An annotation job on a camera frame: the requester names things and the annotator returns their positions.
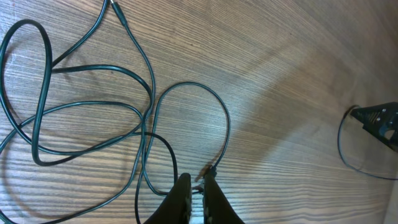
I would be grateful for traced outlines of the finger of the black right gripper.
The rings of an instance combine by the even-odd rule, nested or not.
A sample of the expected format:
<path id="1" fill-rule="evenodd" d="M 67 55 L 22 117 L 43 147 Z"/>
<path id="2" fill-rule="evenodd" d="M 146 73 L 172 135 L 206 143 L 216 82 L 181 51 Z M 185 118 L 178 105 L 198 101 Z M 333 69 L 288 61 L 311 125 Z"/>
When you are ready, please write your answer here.
<path id="1" fill-rule="evenodd" d="M 363 124 L 364 130 L 397 152 L 397 102 L 355 108 L 350 115 Z"/>

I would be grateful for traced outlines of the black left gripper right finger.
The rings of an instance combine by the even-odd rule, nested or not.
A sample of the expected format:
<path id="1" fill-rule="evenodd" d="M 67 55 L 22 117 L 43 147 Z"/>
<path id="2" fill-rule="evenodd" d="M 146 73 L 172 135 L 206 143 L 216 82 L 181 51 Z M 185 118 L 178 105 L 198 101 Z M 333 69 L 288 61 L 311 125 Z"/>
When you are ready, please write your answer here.
<path id="1" fill-rule="evenodd" d="M 204 178 L 203 214 L 205 224 L 244 224 L 210 174 Z"/>

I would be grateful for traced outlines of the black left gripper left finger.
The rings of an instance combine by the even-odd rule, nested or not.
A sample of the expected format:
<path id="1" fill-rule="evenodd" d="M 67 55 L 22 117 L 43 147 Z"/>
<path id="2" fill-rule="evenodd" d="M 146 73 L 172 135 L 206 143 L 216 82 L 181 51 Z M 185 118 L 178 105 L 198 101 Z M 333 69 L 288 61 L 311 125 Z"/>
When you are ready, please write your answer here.
<path id="1" fill-rule="evenodd" d="M 145 224 L 189 224 L 192 214 L 191 176 L 183 173 Z"/>

